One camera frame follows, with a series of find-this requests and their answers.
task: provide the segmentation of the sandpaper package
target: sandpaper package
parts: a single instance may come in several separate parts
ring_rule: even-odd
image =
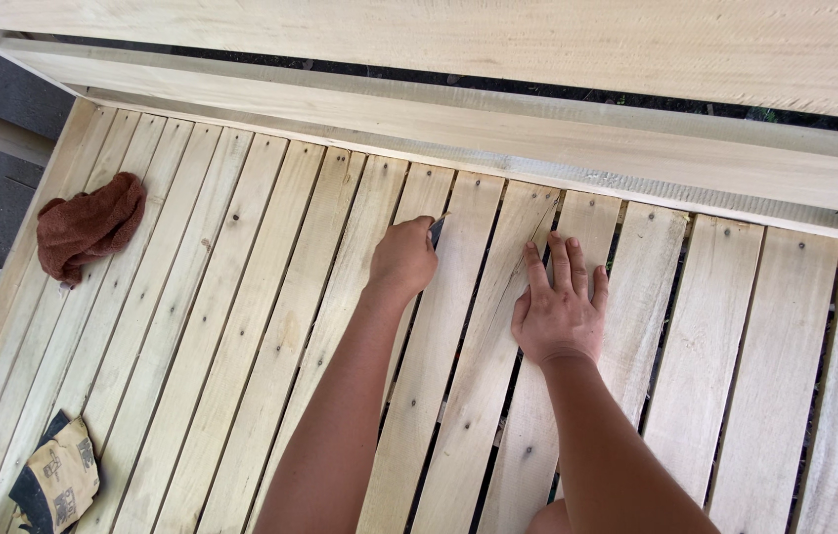
[[[20,506],[32,534],[69,530],[92,504],[99,489],[99,472],[83,419],[71,422],[59,411],[27,460],[9,498]]]

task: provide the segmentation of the brown cloth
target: brown cloth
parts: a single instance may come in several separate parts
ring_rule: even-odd
[[[36,216],[43,270],[70,286],[78,284],[83,279],[79,266],[125,247],[144,212],[145,190],[129,172],[92,193],[50,200]]]

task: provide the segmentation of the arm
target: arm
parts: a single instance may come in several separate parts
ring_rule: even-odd
[[[548,237],[555,287],[533,243],[524,249],[531,285],[511,331],[544,373],[560,435],[560,470],[572,532],[718,532],[629,423],[596,364],[603,344],[607,274],[594,295],[575,238]]]
[[[396,328],[438,265],[433,221],[392,226],[376,246],[369,282],[270,482],[257,534],[355,532]]]

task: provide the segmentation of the finger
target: finger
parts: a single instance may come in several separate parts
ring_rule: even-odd
[[[430,215],[419,215],[410,221],[410,223],[416,223],[420,225],[423,230],[428,230],[429,226],[432,226],[432,224],[435,223],[435,218]]]
[[[610,295],[610,279],[607,269],[600,265],[593,270],[593,300],[591,304],[598,312],[607,311],[607,297]]]
[[[571,260],[567,258],[567,247],[564,239],[555,230],[547,237],[547,244],[551,247],[551,266],[554,270],[555,291],[571,289]]]
[[[550,290],[551,284],[547,280],[547,272],[544,271],[544,263],[537,253],[537,245],[533,241],[524,243],[524,264],[528,267],[528,281],[531,282],[531,291]]]
[[[524,293],[515,301],[515,312],[511,315],[511,333],[517,334],[521,331],[524,317],[528,316],[531,309],[531,286],[524,288]]]
[[[567,239],[567,255],[571,262],[571,281],[573,291],[578,297],[587,298],[587,265],[584,263],[584,249],[576,237]]]

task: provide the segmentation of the knee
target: knee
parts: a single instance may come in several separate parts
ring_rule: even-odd
[[[567,517],[564,500],[544,506],[531,519],[525,534],[570,534],[571,523]]]

